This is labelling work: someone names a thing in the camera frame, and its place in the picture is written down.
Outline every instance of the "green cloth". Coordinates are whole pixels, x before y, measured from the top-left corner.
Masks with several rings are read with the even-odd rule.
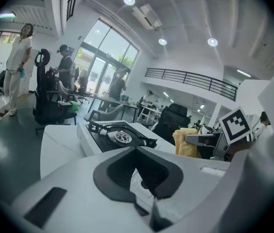
[[[69,101],[69,103],[72,104],[72,107],[70,108],[71,112],[77,112],[79,110],[77,102],[75,102],[75,101]]]

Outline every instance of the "white pants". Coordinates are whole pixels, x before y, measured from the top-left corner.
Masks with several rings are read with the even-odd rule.
[[[19,92],[20,72],[17,70],[6,70],[3,83],[3,90],[9,96],[10,111],[16,111],[16,100]]]

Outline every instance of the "fluorescent light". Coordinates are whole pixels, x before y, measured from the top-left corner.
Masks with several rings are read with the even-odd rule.
[[[251,75],[249,75],[249,74],[247,74],[246,72],[243,72],[243,71],[241,71],[241,70],[238,70],[238,72],[240,72],[241,74],[243,74],[243,75],[245,75],[245,76],[247,76],[247,77],[251,77]]]
[[[165,40],[165,39],[163,39],[163,38],[161,38],[161,39],[159,39],[159,44],[161,44],[161,45],[163,45],[163,46],[165,46],[166,44],[167,44],[167,40]]]
[[[218,41],[215,38],[209,38],[207,40],[207,43],[211,46],[211,47],[216,47],[218,45]]]
[[[0,18],[13,18],[15,17],[14,13],[1,13]]]
[[[123,0],[125,4],[127,5],[134,5],[135,4],[135,0]]]

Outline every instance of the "yellow towel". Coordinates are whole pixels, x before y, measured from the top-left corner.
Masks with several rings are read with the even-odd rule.
[[[197,146],[185,141],[185,136],[187,134],[197,134],[197,130],[181,128],[172,134],[176,144],[176,154],[187,157],[200,158],[201,156],[197,151]]]

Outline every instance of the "black cap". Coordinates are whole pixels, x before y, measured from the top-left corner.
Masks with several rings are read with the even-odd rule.
[[[66,44],[61,45],[59,48],[59,52],[67,51],[67,50],[68,50],[68,46]]]

